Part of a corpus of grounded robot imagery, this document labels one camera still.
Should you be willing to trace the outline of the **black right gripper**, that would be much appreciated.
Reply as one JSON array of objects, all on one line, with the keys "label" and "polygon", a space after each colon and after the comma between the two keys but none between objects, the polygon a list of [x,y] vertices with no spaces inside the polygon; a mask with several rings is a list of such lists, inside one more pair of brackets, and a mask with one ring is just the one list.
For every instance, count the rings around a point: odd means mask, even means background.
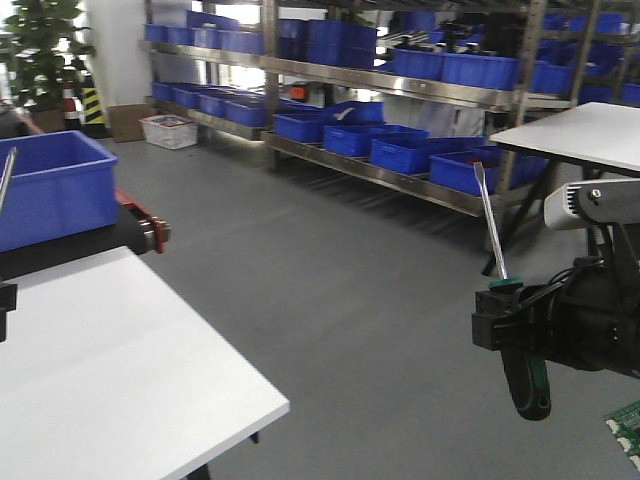
[{"label": "black right gripper", "polygon": [[538,285],[475,294],[472,341],[513,347],[578,370],[639,376],[639,275],[586,262]]}]

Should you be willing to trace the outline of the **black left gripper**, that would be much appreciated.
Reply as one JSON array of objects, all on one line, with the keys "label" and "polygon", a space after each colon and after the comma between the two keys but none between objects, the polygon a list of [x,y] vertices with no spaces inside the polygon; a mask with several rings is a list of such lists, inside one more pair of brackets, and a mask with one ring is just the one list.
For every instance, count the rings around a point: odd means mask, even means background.
[{"label": "black left gripper", "polygon": [[16,309],[18,286],[13,283],[0,284],[0,342],[7,338],[7,317]]}]

